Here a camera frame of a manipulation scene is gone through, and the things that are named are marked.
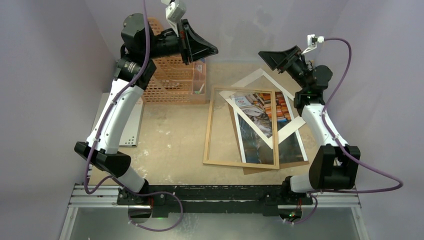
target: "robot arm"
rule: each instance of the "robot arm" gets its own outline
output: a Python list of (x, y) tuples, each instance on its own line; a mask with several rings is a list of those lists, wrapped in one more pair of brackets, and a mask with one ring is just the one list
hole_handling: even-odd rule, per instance
[(305, 62), (304, 53), (315, 49), (317, 43), (323, 41), (324, 37), (315, 37), (312, 34), (308, 35), (308, 48), (303, 52), (298, 46), (280, 52), (259, 52), (259, 56), (272, 70), (277, 69), (279, 73), (287, 72), (302, 87), (302, 90), (295, 94), (294, 107), (309, 125), (320, 146), (308, 173), (286, 178), (285, 184), (293, 193), (306, 193), (320, 189), (351, 189), (355, 184), (358, 164), (343, 154), (335, 138), (325, 126), (322, 115), (344, 149), (358, 160), (361, 155), (357, 146), (350, 146), (340, 136), (328, 113), (323, 111), (325, 106), (323, 92), (328, 88), (328, 82), (333, 73), (325, 65), (309, 67)]
[[(169, 4), (166, 8), (166, 18), (172, 28), (162, 31), (159, 35), (154, 35), (150, 25), (144, 25), (143, 15), (140, 13), (132, 14), (124, 20), (121, 32), (124, 44), (121, 48), (121, 58), (116, 64), (108, 98), (108, 103), (112, 103), (112, 109), (106, 118), (104, 127), (100, 129), (100, 122), (110, 107), (110, 104), (106, 104), (99, 121), (86, 141), (77, 142), (74, 147), (75, 152), (87, 160), (94, 142), (97, 142), (94, 151), (92, 151), (90, 162), (98, 169), (111, 174), (124, 186), (136, 193), (148, 191), (148, 184), (145, 184), (147, 181), (131, 167), (131, 157), (119, 152), (118, 148), (131, 111), (143, 95), (156, 70), (152, 59), (180, 54), (182, 61), (188, 65), (218, 53), (218, 49), (214, 45), (195, 33), (187, 19), (181, 20), (186, 11), (182, 1), (165, 2)], [(150, 34), (150, 59), (146, 69), (134, 85), (127, 88), (116, 102), (112, 102), (142, 68), (147, 46), (146, 31)], [(100, 137), (96, 138), (98, 131), (101, 131)]]

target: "beige tabletop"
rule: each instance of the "beige tabletop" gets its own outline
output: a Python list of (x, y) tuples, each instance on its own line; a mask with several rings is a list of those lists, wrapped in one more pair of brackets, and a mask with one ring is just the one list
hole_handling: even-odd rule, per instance
[[(207, 65), (206, 94), (210, 95), (212, 85), (231, 86), (259, 68), (265, 70), (291, 94), (294, 95), (296, 91), (300, 90), (297, 83), (287, 73), (277, 74), (276, 71), (272, 72), (264, 65), (209, 63)], [(264, 77), (246, 87), (278, 90)], [(147, 103), (144, 106), (138, 146), (121, 147), (119, 151), (130, 155), (132, 167), (153, 185), (281, 184), (287, 176), (307, 173), (309, 164), (280, 170), (257, 171), (258, 173), (254, 174), (245, 174), (247, 171), (241, 167), (203, 164), (208, 111), (209, 104)], [(223, 107), (222, 114), (214, 116), (214, 124), (215, 121), (219, 123), (219, 127), (212, 129), (212, 135), (226, 136), (218, 137), (218, 139), (225, 139), (226, 147), (215, 147), (214, 155), (222, 155), (222, 152), (228, 151), (228, 149), (233, 149), (232, 153), (238, 153), (228, 107)], [(303, 125), (299, 129), (299, 133), (307, 158), (311, 163), (318, 151), (318, 146), (307, 125)], [(91, 174), (90, 185), (97, 184), (105, 176), (105, 172), (95, 168)], [(104, 185), (116, 184), (108, 180)]]

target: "glass panel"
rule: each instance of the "glass panel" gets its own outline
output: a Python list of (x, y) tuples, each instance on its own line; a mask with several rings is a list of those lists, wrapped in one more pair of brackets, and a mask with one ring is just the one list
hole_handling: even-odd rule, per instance
[(214, 93), (208, 160), (241, 163), (232, 108), (220, 93), (218, 89)]
[(296, 133), (291, 134), (278, 145), (278, 153), (280, 164), (305, 161)]
[[(125, 208), (80, 208), (71, 240), (358, 240), (350, 208), (318, 208), (306, 222), (294, 227), (282, 223), (280, 217), (261, 214), (186, 213), (174, 229), (157, 233), (128, 224)], [(307, 215), (310, 209), (304, 209)], [(177, 213), (168, 218), (151, 218), (143, 223), (150, 228), (167, 228), (175, 223)]]
[[(274, 151), (265, 143), (265, 141), (246, 123), (246, 121), (237, 114), (239, 131), (244, 153), (244, 163), (250, 164), (274, 164)], [(262, 120), (267, 128), (272, 131), (271, 121)], [(271, 137), (272, 132), (267, 132), (266, 136)]]

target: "gray wall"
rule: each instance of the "gray wall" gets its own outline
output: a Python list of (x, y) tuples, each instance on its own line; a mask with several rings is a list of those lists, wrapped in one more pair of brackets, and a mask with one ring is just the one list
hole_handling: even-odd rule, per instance
[[(348, 0), (184, 0), (192, 28), (219, 49), (209, 61), (261, 61), (258, 52), (306, 47), (306, 35), (327, 36)], [(140, 0), (86, 0), (113, 56), (119, 58), (124, 19), (142, 12)], [(147, 15), (164, 28), (165, 5), (147, 0)], [(313, 59), (318, 51), (312, 52)]]
[[(422, 239), (424, 207), (424, 81), (421, 0), (350, 0), (330, 36), (346, 38), (353, 58), (329, 114), (341, 134), (358, 145), (361, 160), (404, 180), (397, 191), (362, 194), (362, 214), (371, 239)], [(347, 62), (343, 43), (327, 42), (317, 63), (334, 76)], [(359, 189), (393, 186), (390, 179), (360, 168)]]
[(0, 233), (55, 240), (114, 60), (84, 0), (0, 3)]

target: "picture of books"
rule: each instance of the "picture of books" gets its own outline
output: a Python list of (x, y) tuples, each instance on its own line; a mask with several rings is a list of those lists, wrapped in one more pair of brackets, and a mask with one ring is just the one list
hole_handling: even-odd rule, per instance
[[(271, 138), (272, 131), (272, 110), (271, 95), (266, 93), (247, 93), (244, 96), (231, 97), (236, 106), (254, 123), (255, 126), (267, 138)], [(290, 104), (282, 92), (275, 93), (275, 106), (278, 130), (284, 128), (292, 120), (289, 108)], [(243, 163), (254, 164), (273, 164), (273, 150), (260, 137), (258, 132), (243, 119), (235, 110), (233, 111), (236, 122), (237, 139), (240, 147), (240, 156)], [(298, 131), (290, 135), (288, 138), (280, 142), (279, 163), (294, 163), (305, 161), (303, 145), (299, 142), (300, 136)]]

